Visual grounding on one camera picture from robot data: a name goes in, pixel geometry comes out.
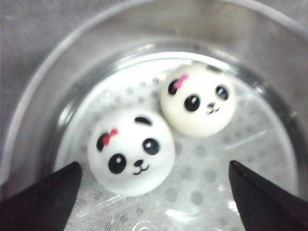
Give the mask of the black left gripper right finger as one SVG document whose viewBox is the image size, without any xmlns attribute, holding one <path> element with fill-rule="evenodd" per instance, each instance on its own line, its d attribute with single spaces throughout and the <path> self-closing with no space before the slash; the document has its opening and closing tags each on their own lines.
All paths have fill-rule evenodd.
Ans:
<svg viewBox="0 0 308 231">
<path fill-rule="evenodd" d="M 247 231 L 306 231 L 308 203 L 232 160 L 229 182 Z"/>
</svg>

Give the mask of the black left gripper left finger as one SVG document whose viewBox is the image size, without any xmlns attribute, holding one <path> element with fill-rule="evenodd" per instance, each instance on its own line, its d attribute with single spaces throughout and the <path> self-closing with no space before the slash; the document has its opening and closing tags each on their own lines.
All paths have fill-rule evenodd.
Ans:
<svg viewBox="0 0 308 231">
<path fill-rule="evenodd" d="M 0 203 L 2 231 L 63 231 L 77 199 L 82 168 L 72 162 Z"/>
</svg>

